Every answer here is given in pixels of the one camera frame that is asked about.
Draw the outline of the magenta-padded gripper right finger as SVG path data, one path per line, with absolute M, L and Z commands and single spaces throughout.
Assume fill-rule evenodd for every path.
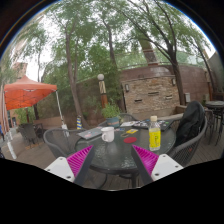
M 167 154 L 157 155 L 140 146 L 133 145 L 131 154 L 144 185 L 182 169 L 182 166 Z

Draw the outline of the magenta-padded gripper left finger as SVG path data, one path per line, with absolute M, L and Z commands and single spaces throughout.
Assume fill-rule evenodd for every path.
M 46 171 L 82 186 L 93 157 L 94 147 L 90 145 L 68 158 L 58 157 L 46 168 Z

